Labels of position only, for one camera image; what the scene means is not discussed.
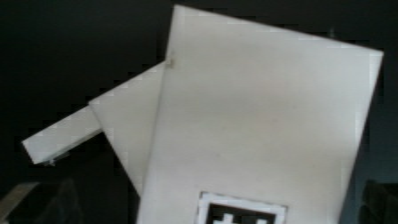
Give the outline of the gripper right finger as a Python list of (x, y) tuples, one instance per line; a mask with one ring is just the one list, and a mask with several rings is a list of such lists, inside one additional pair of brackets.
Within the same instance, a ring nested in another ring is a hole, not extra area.
[(398, 183), (367, 183), (361, 224), (398, 224)]

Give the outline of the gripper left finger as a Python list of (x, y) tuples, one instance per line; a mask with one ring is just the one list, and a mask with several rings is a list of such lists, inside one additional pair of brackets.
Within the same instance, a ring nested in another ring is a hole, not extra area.
[(25, 182), (0, 199), (0, 224), (84, 224), (75, 182)]

